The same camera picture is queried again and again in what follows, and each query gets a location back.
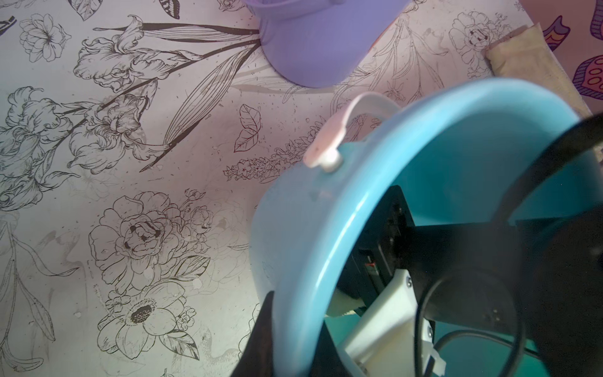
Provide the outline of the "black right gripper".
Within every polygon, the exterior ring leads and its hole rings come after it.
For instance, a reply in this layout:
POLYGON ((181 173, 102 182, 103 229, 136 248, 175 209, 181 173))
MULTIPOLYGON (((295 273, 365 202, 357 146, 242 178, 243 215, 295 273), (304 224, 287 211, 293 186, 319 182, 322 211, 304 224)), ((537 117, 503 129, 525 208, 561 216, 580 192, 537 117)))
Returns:
POLYGON ((355 300, 362 317, 406 272, 416 297, 411 322, 455 325, 432 349, 458 339, 483 339, 509 348, 500 371, 512 376, 528 353, 528 330, 517 292, 521 248, 515 229, 482 223, 419 226, 401 188, 386 191, 361 231, 336 291, 355 300))

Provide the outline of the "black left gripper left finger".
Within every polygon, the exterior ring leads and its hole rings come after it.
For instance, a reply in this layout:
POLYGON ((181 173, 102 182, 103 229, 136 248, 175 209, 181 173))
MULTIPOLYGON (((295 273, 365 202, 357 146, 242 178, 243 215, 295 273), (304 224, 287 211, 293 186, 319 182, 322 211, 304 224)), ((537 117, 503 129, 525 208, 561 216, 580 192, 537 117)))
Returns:
POLYGON ((231 377, 273 376, 273 298, 274 291, 265 297, 246 348, 231 377))

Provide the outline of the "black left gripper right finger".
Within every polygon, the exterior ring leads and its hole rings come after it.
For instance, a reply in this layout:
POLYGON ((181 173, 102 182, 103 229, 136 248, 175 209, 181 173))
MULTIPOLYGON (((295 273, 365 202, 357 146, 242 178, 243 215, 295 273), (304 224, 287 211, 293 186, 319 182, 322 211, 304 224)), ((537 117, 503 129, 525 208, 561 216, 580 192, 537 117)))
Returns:
POLYGON ((350 377, 325 323, 320 331, 309 375, 311 377, 350 377))

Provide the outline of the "light blue bucket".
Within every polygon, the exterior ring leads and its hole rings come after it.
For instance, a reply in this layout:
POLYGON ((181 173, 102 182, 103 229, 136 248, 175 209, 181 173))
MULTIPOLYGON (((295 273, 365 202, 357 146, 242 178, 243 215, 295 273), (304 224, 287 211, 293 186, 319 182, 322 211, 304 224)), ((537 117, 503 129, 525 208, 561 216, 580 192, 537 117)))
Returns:
MULTIPOLYGON (((415 298, 405 287, 368 320, 326 312, 390 187, 401 188, 419 226, 491 221, 520 175, 582 120, 557 94, 519 79, 465 83, 405 108, 368 92, 337 111, 251 223, 258 293, 264 301, 274 291, 273 376, 310 376, 323 323, 350 376, 500 375, 510 350, 492 342, 459 339, 435 354, 455 325, 413 325, 405 307, 415 298)), ((509 224, 602 207, 596 144, 530 193, 509 224)))

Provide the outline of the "purple plastic bucket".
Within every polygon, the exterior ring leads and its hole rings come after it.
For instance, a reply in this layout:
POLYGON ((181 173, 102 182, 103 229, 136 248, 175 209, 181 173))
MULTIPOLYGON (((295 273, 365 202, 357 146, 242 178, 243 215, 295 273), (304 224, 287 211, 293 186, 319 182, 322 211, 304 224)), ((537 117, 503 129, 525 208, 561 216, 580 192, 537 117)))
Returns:
POLYGON ((400 0, 246 1, 262 51, 288 81, 326 88, 346 79, 407 8, 400 0))

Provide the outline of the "yellow cleaning cloth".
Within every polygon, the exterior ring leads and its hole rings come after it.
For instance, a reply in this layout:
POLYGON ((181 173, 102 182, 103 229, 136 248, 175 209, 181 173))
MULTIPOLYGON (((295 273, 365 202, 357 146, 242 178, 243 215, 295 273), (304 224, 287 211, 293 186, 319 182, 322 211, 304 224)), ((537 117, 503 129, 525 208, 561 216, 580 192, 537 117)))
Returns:
POLYGON ((364 301, 361 298, 353 298, 350 295, 347 295, 347 293, 336 288, 331 297, 326 316, 345 316, 361 307, 365 307, 364 301))

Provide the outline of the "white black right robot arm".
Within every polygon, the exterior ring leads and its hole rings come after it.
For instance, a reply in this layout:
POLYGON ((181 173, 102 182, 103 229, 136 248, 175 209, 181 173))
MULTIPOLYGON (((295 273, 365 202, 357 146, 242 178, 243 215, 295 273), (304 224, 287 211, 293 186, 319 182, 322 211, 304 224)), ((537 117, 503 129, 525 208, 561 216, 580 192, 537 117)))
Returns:
POLYGON ((507 347, 502 375, 521 359, 551 376, 602 374, 602 207, 565 218, 522 220, 511 212, 543 182, 602 140, 602 117, 563 133, 520 175, 491 221, 417 226, 401 188, 382 197, 353 247, 334 298, 368 320, 405 287, 413 325, 448 322, 433 344, 459 339, 507 347))

